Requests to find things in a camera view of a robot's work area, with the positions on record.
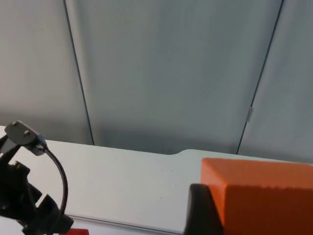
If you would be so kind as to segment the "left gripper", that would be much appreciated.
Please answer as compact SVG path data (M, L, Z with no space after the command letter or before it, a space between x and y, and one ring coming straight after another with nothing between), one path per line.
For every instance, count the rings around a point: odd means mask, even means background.
M25 235L66 234L74 220L67 215L61 216L61 209L48 195L37 207L42 193L29 183L30 169L20 162L9 163L21 147L36 156L47 154L61 170L59 160L43 138L3 136L0 139L0 215L21 222Z

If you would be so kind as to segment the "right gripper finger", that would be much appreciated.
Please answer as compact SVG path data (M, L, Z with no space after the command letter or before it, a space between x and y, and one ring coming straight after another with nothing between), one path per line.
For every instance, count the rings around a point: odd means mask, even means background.
M189 187L186 235L222 235L224 233L215 202L208 186L191 184Z

